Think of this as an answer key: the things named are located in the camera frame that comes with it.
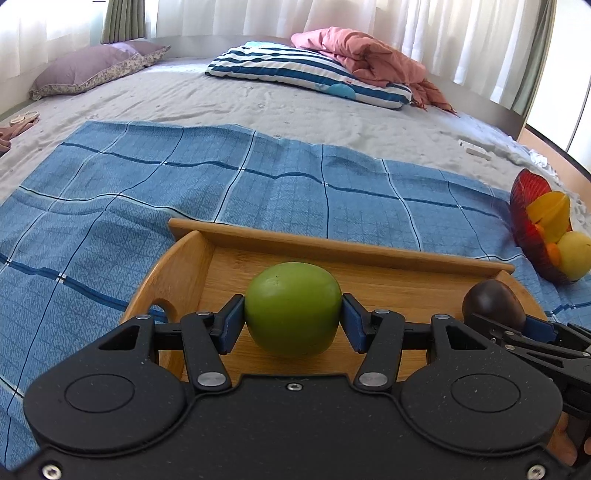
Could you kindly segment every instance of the green curtain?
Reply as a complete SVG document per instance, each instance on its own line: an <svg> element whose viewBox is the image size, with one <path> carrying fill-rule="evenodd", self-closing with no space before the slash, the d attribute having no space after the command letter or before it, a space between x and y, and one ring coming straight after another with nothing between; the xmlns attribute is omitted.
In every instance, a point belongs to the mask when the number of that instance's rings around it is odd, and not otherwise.
<svg viewBox="0 0 591 480"><path fill-rule="evenodd" d="M144 0L109 0L101 43L145 37Z"/></svg>
<svg viewBox="0 0 591 480"><path fill-rule="evenodd" d="M540 84L542 72L554 27L557 0L542 0L534 40L531 45L530 56L527 60L525 73L511 109L522 117L527 118L531 105L534 103L535 93Z"/></svg>

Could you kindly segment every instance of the blue checkered cloth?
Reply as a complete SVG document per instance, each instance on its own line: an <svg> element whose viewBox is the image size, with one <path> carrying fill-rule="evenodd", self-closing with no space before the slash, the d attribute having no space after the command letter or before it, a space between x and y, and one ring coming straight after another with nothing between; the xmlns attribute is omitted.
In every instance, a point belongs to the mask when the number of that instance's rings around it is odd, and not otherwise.
<svg viewBox="0 0 591 480"><path fill-rule="evenodd" d="M549 315L591 326L591 278L540 279L513 241L508 198L453 173L235 125L84 124L0 206L0 462L14 468L35 451L23 394L118 324L174 242L171 216L509 261Z"/></svg>

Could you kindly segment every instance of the blue and white striped pillow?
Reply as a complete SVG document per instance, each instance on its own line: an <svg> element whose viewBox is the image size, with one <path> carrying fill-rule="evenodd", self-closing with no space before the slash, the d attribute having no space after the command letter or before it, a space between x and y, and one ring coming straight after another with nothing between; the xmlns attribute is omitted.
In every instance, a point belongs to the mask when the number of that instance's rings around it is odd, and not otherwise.
<svg viewBox="0 0 591 480"><path fill-rule="evenodd" d="M413 97L405 85L375 87L356 79L340 63L320 53L278 43L247 42L231 48L213 60L206 73L286 83L385 108L400 108Z"/></svg>

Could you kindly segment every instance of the red bowl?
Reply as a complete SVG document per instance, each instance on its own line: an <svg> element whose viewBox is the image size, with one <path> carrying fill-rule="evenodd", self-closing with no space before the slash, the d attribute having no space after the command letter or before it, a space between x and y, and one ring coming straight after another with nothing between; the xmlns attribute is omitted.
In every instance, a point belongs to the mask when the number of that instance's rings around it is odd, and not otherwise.
<svg viewBox="0 0 591 480"><path fill-rule="evenodd" d="M571 281L550 261L544 240L525 210L536 198L551 191L552 188L544 177L525 168L519 172L513 183L509 210L515 243L521 247L540 277L556 285L562 285L571 283Z"/></svg>

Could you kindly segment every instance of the wooden floor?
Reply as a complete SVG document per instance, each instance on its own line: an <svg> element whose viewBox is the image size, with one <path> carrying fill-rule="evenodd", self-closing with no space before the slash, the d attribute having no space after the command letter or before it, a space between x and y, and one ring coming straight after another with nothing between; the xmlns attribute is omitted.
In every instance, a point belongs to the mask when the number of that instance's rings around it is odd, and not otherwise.
<svg viewBox="0 0 591 480"><path fill-rule="evenodd" d="M532 148L545 156L550 162L550 165L556 170L556 173L558 173L564 185L569 190L578 193L587 208L591 207L591 182L579 170L573 167L568 160L525 128L521 132L518 141L520 144Z"/></svg>

